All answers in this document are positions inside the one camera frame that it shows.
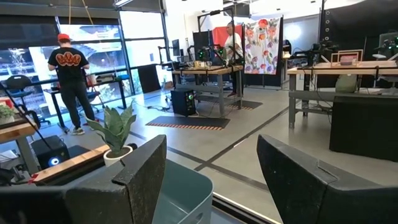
graphic print on shirt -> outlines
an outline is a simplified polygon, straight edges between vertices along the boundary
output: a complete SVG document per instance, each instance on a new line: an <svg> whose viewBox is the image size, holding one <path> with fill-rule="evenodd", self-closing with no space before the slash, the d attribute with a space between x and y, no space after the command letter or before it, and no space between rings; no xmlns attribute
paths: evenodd
<svg viewBox="0 0 398 224"><path fill-rule="evenodd" d="M81 62L81 56L78 54L73 55L70 52L65 52L64 54L57 54L55 56L58 64L60 66L78 66Z"/></svg>

black pants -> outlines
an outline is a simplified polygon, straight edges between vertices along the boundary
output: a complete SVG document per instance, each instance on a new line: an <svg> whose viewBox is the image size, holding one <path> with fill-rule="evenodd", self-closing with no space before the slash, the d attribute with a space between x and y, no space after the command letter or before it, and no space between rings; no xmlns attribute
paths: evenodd
<svg viewBox="0 0 398 224"><path fill-rule="evenodd" d="M232 72L232 73L231 73L231 78L232 78L232 90L233 90L234 93L237 93L237 92L238 92L238 89L236 88L236 83L238 82L238 81L237 81L237 78L238 78L237 74L238 74L238 73L239 73L239 71L237 71L237 72ZM243 87L244 87L244 84L243 84L243 72L242 72L242 77L241 77L241 84L242 84L242 95L243 95Z"/></svg>
<svg viewBox="0 0 398 224"><path fill-rule="evenodd" d="M80 116L77 111L76 98L79 100L88 119L95 120L94 111L88 101L86 84L84 82L67 83L61 86L61 97L67 107L73 125L80 128Z"/></svg>

white pot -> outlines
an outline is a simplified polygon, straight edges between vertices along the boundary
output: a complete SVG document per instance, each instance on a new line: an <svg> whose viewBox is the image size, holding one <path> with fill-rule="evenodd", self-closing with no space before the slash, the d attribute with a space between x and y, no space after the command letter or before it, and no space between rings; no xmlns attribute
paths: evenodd
<svg viewBox="0 0 398 224"><path fill-rule="evenodd" d="M119 157L116 157L116 158L109 158L108 157L108 154L111 152L111 150L108 150L108 151L106 151L104 153L104 161L105 161L105 166L106 167L110 167L112 164L114 164L115 162L119 161L121 158L123 158L124 156L126 156L126 155L128 155L128 154L130 154L132 152L132 147L130 147L130 146L123 146L123 148L129 149L129 152L126 153L123 156L119 156Z"/></svg>
<svg viewBox="0 0 398 224"><path fill-rule="evenodd" d="M7 124L7 123L11 123L14 122L14 117L11 116L9 118L0 118L0 124Z"/></svg>

red cap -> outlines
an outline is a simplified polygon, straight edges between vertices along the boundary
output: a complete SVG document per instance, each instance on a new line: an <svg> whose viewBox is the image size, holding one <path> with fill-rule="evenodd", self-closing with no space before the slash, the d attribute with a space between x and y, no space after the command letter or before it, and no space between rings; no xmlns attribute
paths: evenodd
<svg viewBox="0 0 398 224"><path fill-rule="evenodd" d="M58 40L67 39L70 40L68 34L58 34Z"/></svg>

potted plant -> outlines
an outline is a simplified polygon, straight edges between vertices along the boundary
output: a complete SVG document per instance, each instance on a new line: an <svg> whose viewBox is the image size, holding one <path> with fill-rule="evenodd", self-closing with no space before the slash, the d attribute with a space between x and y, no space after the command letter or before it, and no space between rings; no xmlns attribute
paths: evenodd
<svg viewBox="0 0 398 224"><path fill-rule="evenodd" d="M15 112L7 105L0 105L0 124L14 122Z"/></svg>
<svg viewBox="0 0 398 224"><path fill-rule="evenodd" d="M107 167L132 152L132 147L124 145L129 136L131 124L136 120L136 115L132 115L132 105L121 114L114 108L106 107L104 110L104 126L88 118L86 120L91 128L100 132L97 134L110 148L109 151L104 153L104 161Z"/></svg>

